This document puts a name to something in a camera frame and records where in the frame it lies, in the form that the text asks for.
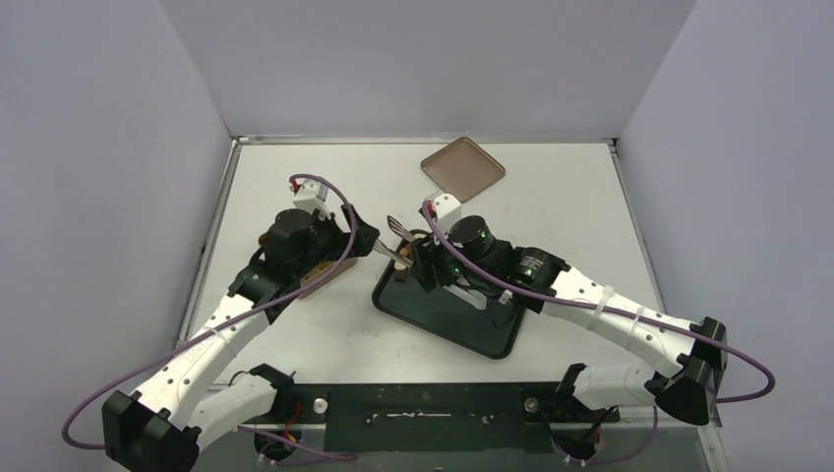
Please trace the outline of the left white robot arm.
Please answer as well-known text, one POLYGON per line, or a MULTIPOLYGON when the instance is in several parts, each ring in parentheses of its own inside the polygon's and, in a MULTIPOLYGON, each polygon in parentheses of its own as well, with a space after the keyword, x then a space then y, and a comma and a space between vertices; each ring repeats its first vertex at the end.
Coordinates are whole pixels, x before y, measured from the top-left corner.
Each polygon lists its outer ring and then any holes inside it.
POLYGON ((208 390, 241 350, 270 327, 312 284, 317 266, 368 256, 380 232, 350 205, 341 230, 333 214, 280 212, 260 248, 236 275, 199 332, 133 392, 116 390, 102 405, 104 451, 130 471, 189 471, 200 452, 259 416, 272 423, 301 411, 291 376, 261 364, 233 385, 208 390))

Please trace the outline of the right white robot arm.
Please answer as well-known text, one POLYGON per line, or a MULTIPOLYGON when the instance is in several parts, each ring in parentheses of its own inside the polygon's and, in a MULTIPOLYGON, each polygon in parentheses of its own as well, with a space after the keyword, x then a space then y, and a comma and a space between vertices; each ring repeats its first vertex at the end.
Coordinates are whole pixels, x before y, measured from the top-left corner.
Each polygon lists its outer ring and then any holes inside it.
POLYGON ((412 244, 412 273, 425 290, 443 288, 478 309, 492 302, 523 307, 578 325, 636 357, 620 365, 570 366, 556 395, 565 418, 655 405, 691 425, 710 422, 727 367, 724 324, 641 306, 545 250, 496 238, 478 215, 458 220, 447 239, 462 260, 434 234, 412 244))

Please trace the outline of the metal tongs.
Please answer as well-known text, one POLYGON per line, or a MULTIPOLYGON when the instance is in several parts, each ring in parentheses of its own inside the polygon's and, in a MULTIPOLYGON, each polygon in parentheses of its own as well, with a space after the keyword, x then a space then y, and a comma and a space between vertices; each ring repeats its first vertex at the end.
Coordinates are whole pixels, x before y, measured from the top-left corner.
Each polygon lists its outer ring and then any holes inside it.
POLYGON ((403 225, 392 215, 387 216, 387 227, 399 238, 396 247, 390 247, 381 239, 374 242, 373 251, 389 258, 395 270, 408 270, 414 264, 412 245, 427 236, 425 232, 413 231, 403 225))

